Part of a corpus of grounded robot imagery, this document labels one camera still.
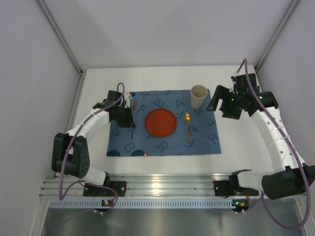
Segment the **copper-coloured fork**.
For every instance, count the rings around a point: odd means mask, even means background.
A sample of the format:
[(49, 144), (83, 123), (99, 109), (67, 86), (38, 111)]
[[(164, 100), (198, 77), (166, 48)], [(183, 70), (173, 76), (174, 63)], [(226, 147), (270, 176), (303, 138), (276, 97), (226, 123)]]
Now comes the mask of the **copper-coloured fork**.
[(134, 126), (131, 128), (131, 140), (133, 139), (133, 133), (135, 131), (135, 108), (136, 108), (136, 105), (138, 103), (138, 99), (136, 99), (131, 107), (131, 110), (132, 110), (132, 119), (133, 119), (133, 124)]

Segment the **beige paper cup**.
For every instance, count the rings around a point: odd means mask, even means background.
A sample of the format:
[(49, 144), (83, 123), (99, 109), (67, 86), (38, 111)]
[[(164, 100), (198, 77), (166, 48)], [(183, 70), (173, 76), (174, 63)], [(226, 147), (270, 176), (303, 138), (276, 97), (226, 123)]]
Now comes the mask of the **beige paper cup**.
[(208, 94), (208, 90), (202, 85), (195, 85), (190, 90), (190, 104), (193, 109), (199, 109)]

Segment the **red round plastic plate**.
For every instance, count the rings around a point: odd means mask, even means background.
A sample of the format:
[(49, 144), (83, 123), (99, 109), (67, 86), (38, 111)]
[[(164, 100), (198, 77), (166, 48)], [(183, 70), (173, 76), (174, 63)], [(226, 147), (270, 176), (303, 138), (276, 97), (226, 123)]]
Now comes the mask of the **red round plastic plate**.
[(146, 115), (144, 126), (151, 136), (164, 138), (174, 133), (177, 126), (177, 119), (170, 110), (158, 108)]

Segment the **gold ornate spoon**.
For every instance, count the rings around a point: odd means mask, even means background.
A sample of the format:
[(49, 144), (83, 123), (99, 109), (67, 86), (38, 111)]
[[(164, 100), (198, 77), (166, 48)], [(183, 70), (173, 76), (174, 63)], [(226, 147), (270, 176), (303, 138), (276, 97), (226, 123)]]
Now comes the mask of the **gold ornate spoon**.
[(188, 142), (191, 142), (192, 136), (191, 136), (190, 126), (189, 126), (191, 122), (191, 117), (189, 113), (185, 113), (184, 120), (185, 120), (185, 123), (187, 124), (187, 129), (188, 129)]

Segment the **blue letter-print cloth napkin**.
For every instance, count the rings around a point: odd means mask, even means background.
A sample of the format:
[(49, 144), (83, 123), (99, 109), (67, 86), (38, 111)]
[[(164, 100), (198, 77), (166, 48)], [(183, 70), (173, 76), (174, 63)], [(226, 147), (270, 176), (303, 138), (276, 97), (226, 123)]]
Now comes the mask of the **blue letter-print cloth napkin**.
[[(138, 91), (132, 92), (132, 104), (138, 99), (135, 108), (136, 128), (131, 140), (131, 128), (120, 128), (111, 122), (107, 156), (173, 156), (220, 154), (218, 129), (213, 112), (205, 109), (210, 103), (207, 95), (200, 109), (190, 105), (189, 90)], [(170, 110), (177, 119), (173, 134), (164, 138), (151, 136), (145, 129), (146, 115), (158, 108)], [(192, 141), (188, 142), (188, 129), (185, 113), (191, 117), (190, 132)]]

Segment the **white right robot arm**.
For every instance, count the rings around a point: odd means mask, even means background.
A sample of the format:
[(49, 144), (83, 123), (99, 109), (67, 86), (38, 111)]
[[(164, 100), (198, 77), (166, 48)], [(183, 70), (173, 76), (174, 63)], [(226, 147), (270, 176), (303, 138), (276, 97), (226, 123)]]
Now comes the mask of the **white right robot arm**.
[(236, 190), (250, 188), (262, 191), (271, 199), (299, 195), (315, 180), (315, 168), (287, 145), (290, 139), (283, 125), (279, 105), (270, 91), (261, 92), (255, 74), (231, 78), (232, 88), (218, 85), (207, 111), (222, 111), (224, 118), (239, 119), (242, 111), (257, 126), (271, 157), (272, 172), (238, 170), (229, 176)]

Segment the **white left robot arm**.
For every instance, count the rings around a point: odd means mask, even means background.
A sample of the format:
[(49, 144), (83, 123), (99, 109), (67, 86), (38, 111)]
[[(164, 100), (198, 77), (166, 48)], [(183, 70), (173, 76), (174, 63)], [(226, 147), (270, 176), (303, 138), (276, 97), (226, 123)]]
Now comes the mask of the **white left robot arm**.
[(77, 126), (66, 133), (58, 133), (53, 143), (52, 170), (95, 185), (107, 185), (110, 176), (91, 164), (88, 142), (113, 121), (121, 128), (134, 128), (131, 99), (130, 92), (110, 90), (107, 98), (96, 103)]

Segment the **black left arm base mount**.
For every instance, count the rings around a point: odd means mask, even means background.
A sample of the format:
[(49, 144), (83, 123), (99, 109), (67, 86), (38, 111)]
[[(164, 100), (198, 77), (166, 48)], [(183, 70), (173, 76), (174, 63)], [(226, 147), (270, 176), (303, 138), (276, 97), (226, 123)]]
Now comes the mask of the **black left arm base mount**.
[(126, 194), (126, 181), (109, 181), (109, 185), (103, 187), (79, 180), (84, 186), (84, 197), (124, 197)]

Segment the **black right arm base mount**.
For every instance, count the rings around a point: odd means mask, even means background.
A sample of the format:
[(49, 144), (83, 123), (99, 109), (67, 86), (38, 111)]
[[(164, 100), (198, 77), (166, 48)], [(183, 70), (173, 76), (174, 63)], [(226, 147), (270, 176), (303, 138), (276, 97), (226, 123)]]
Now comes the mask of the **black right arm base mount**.
[(231, 196), (258, 196), (259, 191), (252, 188), (240, 187), (237, 175), (241, 172), (250, 171), (248, 169), (232, 172), (228, 176), (228, 180), (215, 180), (214, 190), (215, 196), (228, 198)]

